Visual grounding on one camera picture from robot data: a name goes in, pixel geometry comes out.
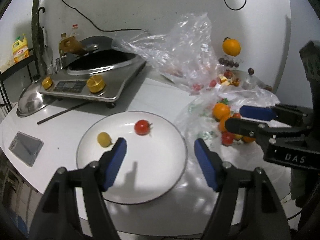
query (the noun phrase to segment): white wall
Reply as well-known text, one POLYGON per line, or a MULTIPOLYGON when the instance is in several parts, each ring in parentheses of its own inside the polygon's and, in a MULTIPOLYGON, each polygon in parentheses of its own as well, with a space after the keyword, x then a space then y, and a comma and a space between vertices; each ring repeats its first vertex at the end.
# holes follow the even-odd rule
POLYGON ((276 95, 285 104, 312 107, 312 97, 299 50, 310 40, 320 40, 320 20, 308 0, 290 0, 291 40, 288 59, 276 95))
MULTIPOLYGON (((229 10, 223 0, 65 0, 92 19, 100 28, 144 28, 151 33, 167 33, 178 15, 208 12, 212 21, 212 44, 222 56, 225 37, 239 39, 242 52, 240 69, 252 67, 256 75, 269 85, 284 67, 290 38, 289 0, 248 0, 240 11, 229 10)), ((227 0, 237 8, 244 0, 227 0)), ((47 29, 49 43, 55 49, 60 35, 78 24, 85 36, 112 35, 101 33, 76 11, 60 0, 41 0, 46 13, 40 21, 47 29)))

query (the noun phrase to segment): yellow oil bottle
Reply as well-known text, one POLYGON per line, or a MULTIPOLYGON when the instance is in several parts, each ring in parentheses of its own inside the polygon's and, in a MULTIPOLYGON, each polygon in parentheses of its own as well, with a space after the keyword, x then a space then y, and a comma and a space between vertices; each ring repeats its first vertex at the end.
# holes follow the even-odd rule
POLYGON ((23 40, 20 40, 20 36, 16 38, 16 41, 12 45, 12 52, 14 57, 14 62, 18 63, 23 59, 30 56, 28 49, 28 42, 25 34, 23 34, 23 40))

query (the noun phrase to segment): stainless steel lid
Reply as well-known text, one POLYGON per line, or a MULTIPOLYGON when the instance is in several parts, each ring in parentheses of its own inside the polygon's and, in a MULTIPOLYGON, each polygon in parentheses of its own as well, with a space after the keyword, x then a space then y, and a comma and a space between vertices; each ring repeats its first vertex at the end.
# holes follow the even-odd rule
POLYGON ((32 82, 22 91, 18 101, 17 116, 26 117, 34 114, 55 100, 51 96, 39 93, 43 79, 44 77, 32 82))

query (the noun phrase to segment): orange fruit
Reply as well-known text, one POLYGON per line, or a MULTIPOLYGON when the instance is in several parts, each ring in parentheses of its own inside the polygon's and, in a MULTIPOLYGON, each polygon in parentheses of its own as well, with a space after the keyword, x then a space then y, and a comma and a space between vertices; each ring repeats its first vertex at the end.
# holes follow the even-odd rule
POLYGON ((216 103, 212 109, 212 115, 218 120, 221 120, 225 115, 230 115, 230 107, 223 103, 216 103))
POLYGON ((242 137, 243 137, 243 135, 241 135, 241 134, 236 134, 236 133, 235 133, 235 140, 236 140, 236 141, 242 139, 242 137))
POLYGON ((220 132, 225 132, 227 129, 226 129, 226 120, 228 120, 231 116, 230 115, 225 115, 221 118, 220 122, 219 122, 219 125, 218 125, 218 129, 220 132))
POLYGON ((235 57, 240 54, 241 46, 239 41, 227 37, 222 44, 222 49, 224 53, 235 57))
POLYGON ((255 139, 255 138, 248 137, 248 136, 243 136, 243 137, 242 137, 242 140, 243 140, 245 143, 251 143, 251 142, 254 142, 256 139, 255 139))

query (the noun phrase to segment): red tomato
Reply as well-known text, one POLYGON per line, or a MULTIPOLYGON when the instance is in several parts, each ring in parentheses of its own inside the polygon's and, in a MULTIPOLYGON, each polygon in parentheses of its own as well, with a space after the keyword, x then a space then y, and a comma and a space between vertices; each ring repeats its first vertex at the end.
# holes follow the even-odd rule
POLYGON ((134 125, 134 131, 138 135, 146 135, 150 133, 150 123, 147 120, 137 121, 134 125))
POLYGON ((233 139, 235 138, 234 134, 231 133, 231 132, 223 132, 222 133, 222 137, 221 137, 221 140, 222 140, 222 144, 224 146, 230 146, 232 143, 233 143, 233 139))
POLYGON ((241 118, 241 114, 239 114, 239 113, 234 113, 234 114, 232 115, 232 117, 233 117, 233 118, 241 118))
POLYGON ((195 90, 195 91, 200 91, 200 90, 202 89, 202 86, 200 86, 199 84, 194 84, 194 85, 192 86, 192 88, 193 88, 193 90, 195 90))
POLYGON ((226 78, 230 79, 232 77, 232 72, 230 70, 225 71, 223 74, 226 78))
POLYGON ((210 83, 209 83, 209 87, 214 88, 214 87, 216 86, 216 84, 217 84, 217 81, 214 80, 214 79, 212 79, 212 80, 210 81, 210 83))

